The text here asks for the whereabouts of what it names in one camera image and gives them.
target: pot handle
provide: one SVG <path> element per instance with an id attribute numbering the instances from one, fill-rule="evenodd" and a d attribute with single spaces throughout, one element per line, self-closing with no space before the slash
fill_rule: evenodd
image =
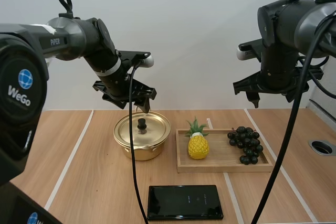
<path id="1" fill-rule="evenodd" d="M 130 148 L 125 148 L 124 147 L 124 149 L 125 149 L 125 151 L 127 151 L 127 152 L 130 152 L 131 151 L 131 149 Z M 148 146 L 145 146 L 145 147 L 135 147 L 134 148 L 134 150 L 136 151 L 136 150 L 145 150 L 145 151 L 147 151 L 147 150 L 151 150 L 151 151 L 155 151 L 157 149 L 157 146 L 156 147 L 154 147 L 154 148 L 151 148 L 151 147 L 148 147 Z"/>

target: pineapple leaves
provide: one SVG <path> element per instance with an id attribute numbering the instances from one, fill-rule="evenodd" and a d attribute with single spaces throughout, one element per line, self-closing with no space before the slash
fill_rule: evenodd
<path id="1" fill-rule="evenodd" d="M 207 127 L 207 124 L 201 124 L 200 126 L 198 125 L 198 121 L 197 118 L 195 117 L 195 120 L 193 123 L 187 121 L 188 124 L 190 125 L 190 130 L 188 132 L 186 132 L 185 136 L 191 136 L 192 134 L 196 133 L 196 132 L 200 132 L 203 136 L 208 136 L 209 133 L 202 133 L 203 128 Z"/>

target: black cable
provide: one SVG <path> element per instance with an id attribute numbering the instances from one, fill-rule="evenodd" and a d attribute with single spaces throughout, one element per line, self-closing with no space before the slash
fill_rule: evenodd
<path id="1" fill-rule="evenodd" d="M 258 209 L 257 209 L 257 211 L 256 211 L 256 213 L 253 217 L 253 220 L 252 220 L 251 224 L 256 224 L 257 223 L 257 221 L 258 221 L 258 219 L 259 219 L 259 217 L 262 213 L 262 210 L 264 209 L 264 206 L 266 204 L 268 196 L 269 196 L 269 194 L 272 190 L 275 179 L 277 178 L 277 175 L 280 171 L 282 161 L 284 160 L 283 158 L 285 156 L 285 153 L 286 153 L 286 150 L 287 150 L 287 147 L 288 147 L 288 144 L 289 144 L 290 136 L 292 135 L 295 120 L 296 120 L 296 117 L 297 117 L 297 114 L 298 114 L 298 111 L 299 111 L 300 101 L 301 101 L 301 98 L 302 98 L 303 89 L 306 85 L 306 77 L 307 77 L 307 73 L 308 73 L 308 70 L 309 70 L 309 67 L 310 67 L 311 60 L 313 58 L 314 51 L 317 48 L 317 45 L 318 45 L 321 37 L 323 36 L 324 31 L 333 22 L 333 18 L 334 18 L 334 16 L 330 15 L 329 19 L 323 20 L 323 24 L 317 30 L 317 32 L 314 36 L 314 39 L 313 39 L 312 43 L 310 44 L 305 63 L 302 67 L 301 75 L 300 75 L 300 78 L 299 78 L 299 84 L 298 84 L 298 87 L 296 89 L 295 99 L 294 99 L 293 107 L 292 107 L 292 110 L 291 110 L 291 113 L 290 113 L 289 121 L 288 121 L 288 124 L 287 124 L 285 136 L 283 137 L 284 140 L 282 142 L 277 161 L 275 162 L 274 169 L 271 173 L 271 176 L 270 176 L 269 181 L 267 183 L 266 189 L 264 191 L 264 194 L 261 198 Z"/>
<path id="2" fill-rule="evenodd" d="M 299 59 L 299 61 L 301 62 L 301 64 L 304 64 L 304 60 Z M 325 89 L 325 87 L 319 82 L 318 79 L 316 79 L 316 77 L 313 75 L 313 73 L 309 70 L 309 75 L 311 77 L 311 79 L 315 82 L 316 86 L 323 92 L 325 93 L 327 96 L 336 99 L 336 94 L 333 94 L 331 92 L 329 92 L 327 89 Z"/>
<path id="3" fill-rule="evenodd" d="M 133 169 L 133 181 L 134 181 L 134 189 L 136 193 L 136 198 L 138 199 L 139 207 L 142 213 L 143 220 L 145 221 L 146 224 L 148 224 L 147 217 L 145 214 L 145 211 L 143 210 L 142 203 L 141 203 L 141 198 L 139 194 L 139 189 L 138 189 L 138 183 L 136 181 L 136 170 L 135 170 L 135 156 L 134 156 L 134 145 L 133 145 L 133 131 L 132 131 L 132 82 L 133 82 L 133 77 L 134 73 L 139 67 L 139 64 L 137 66 L 133 67 L 132 73 L 131 73 L 131 79 L 130 79 L 130 90 L 129 90 L 129 120 L 130 120 L 130 143 L 131 143 L 131 156 L 132 156 L 132 169 Z"/>
<path id="4" fill-rule="evenodd" d="M 306 57 L 305 56 L 300 56 L 299 58 L 298 58 L 298 60 L 301 62 L 301 60 L 305 60 L 306 59 Z M 312 68 L 312 69 L 316 69 L 316 68 L 320 68 L 320 67 L 322 67 L 323 65 L 325 65 L 327 62 L 328 62 L 328 60 L 329 60 L 329 56 L 326 56 L 326 58 L 321 62 L 321 63 L 318 63 L 318 64 L 316 64 L 316 65 L 310 65 L 310 68 Z"/>

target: gold pot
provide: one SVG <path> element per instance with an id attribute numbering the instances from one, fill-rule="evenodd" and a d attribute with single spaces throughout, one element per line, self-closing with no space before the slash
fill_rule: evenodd
<path id="1" fill-rule="evenodd" d="M 166 117 L 150 111 L 147 114 L 133 113 L 132 129 L 135 160 L 144 161 L 155 158 L 163 151 L 171 127 Z M 114 127 L 114 139 L 121 145 L 125 156 L 132 158 L 128 115 Z"/>

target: phone screen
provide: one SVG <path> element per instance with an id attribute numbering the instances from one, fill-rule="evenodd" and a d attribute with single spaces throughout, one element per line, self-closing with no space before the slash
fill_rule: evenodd
<path id="1" fill-rule="evenodd" d="M 222 219 L 220 203 L 215 185 L 150 186 L 147 218 Z"/>

